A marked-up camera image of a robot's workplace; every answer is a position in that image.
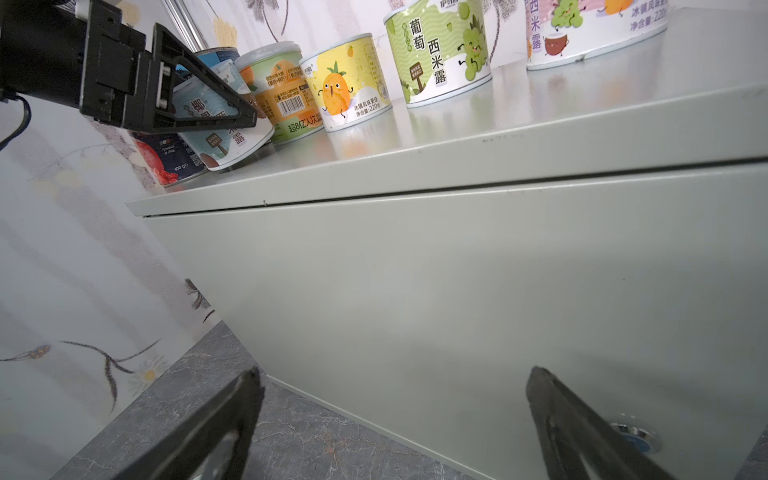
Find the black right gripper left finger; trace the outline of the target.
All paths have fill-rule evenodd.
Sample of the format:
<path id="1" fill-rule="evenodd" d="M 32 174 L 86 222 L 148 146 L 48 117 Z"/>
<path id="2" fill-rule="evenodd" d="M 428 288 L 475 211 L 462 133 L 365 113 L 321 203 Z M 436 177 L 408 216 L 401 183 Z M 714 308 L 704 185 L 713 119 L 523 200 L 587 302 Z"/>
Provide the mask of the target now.
<path id="1" fill-rule="evenodd" d="M 243 371 L 117 479 L 241 479 L 261 412 L 260 370 Z"/>

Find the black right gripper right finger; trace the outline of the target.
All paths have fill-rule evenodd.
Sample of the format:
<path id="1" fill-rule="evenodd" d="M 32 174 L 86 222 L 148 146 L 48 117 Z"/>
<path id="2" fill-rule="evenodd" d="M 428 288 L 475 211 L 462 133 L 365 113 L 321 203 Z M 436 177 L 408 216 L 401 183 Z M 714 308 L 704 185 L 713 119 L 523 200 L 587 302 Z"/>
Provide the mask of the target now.
<path id="1" fill-rule="evenodd" d="M 549 370 L 534 367 L 526 397 L 550 479 L 670 479 Z"/>

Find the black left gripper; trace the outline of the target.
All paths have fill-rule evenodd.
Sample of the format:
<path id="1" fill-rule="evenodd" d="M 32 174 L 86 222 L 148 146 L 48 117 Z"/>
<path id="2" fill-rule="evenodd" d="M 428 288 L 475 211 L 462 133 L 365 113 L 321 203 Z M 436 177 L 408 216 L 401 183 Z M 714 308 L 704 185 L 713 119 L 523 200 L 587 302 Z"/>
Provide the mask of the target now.
<path id="1" fill-rule="evenodd" d="M 257 110 L 161 24 L 152 48 L 122 23 L 122 11 L 89 3 L 79 111 L 100 123 L 146 133 L 245 129 Z M 186 114 L 177 95 L 200 93 L 224 112 Z"/>

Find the blue label soup can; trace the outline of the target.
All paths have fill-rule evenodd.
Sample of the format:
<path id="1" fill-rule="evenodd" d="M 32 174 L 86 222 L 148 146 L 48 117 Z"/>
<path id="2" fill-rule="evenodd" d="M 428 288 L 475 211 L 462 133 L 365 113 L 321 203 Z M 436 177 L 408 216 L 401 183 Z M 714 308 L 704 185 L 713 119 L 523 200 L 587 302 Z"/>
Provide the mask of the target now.
<path id="1" fill-rule="evenodd" d="M 235 47 L 215 47 L 194 53 L 195 57 L 209 68 L 227 60 L 236 60 L 240 54 Z"/>

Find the white lid can orange label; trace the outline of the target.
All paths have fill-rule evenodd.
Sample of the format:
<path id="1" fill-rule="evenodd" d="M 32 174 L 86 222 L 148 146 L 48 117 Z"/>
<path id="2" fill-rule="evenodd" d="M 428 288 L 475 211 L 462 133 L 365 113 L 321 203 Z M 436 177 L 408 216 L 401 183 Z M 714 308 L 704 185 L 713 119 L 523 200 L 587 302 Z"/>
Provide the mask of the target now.
<path id="1" fill-rule="evenodd" d="M 300 47 L 281 41 L 241 54 L 235 66 L 282 145 L 319 132 L 323 120 L 300 67 Z"/>

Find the dark red label can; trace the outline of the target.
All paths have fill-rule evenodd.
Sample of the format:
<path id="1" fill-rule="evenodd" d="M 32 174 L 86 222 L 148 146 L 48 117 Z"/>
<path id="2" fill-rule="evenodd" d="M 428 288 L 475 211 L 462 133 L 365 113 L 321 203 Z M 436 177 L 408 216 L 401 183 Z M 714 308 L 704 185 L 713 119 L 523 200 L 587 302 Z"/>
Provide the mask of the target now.
<path id="1" fill-rule="evenodd" d="M 174 133 L 130 132 L 149 170 L 163 187 L 198 177 L 208 170 L 187 143 Z"/>

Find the white lid can yellow label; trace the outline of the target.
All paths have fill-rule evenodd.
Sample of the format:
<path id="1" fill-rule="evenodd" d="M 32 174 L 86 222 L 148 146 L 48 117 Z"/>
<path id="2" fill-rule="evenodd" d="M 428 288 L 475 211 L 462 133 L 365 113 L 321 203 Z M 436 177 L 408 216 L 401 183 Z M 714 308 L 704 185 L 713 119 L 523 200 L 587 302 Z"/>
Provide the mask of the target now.
<path id="1" fill-rule="evenodd" d="M 300 68 L 328 132 L 368 121 L 392 108 L 370 33 L 306 55 Z"/>

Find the white lid can green label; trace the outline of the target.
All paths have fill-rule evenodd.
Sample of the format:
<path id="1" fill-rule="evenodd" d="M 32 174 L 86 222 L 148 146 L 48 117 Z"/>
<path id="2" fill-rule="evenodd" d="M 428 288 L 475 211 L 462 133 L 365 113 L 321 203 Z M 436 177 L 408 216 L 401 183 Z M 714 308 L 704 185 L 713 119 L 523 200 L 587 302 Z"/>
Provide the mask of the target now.
<path id="1" fill-rule="evenodd" d="M 406 106 L 417 108 L 492 79 L 482 3 L 419 0 L 384 18 Z"/>

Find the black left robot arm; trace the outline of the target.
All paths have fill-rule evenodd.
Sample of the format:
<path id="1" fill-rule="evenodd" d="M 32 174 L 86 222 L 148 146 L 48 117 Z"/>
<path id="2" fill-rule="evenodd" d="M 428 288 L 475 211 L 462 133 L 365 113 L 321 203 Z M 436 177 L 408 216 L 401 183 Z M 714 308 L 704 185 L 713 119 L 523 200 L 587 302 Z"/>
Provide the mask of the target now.
<path id="1" fill-rule="evenodd" d="M 184 67 L 234 111 L 183 118 L 172 112 L 176 70 Z M 122 21 L 106 1 L 88 1 L 75 13 L 60 1 L 1 4 L 1 99 L 19 101 L 20 125 L 29 126 L 30 98 L 77 109 L 99 123 L 149 134 L 251 128 L 257 111 L 220 79 L 168 28 L 146 37 Z"/>

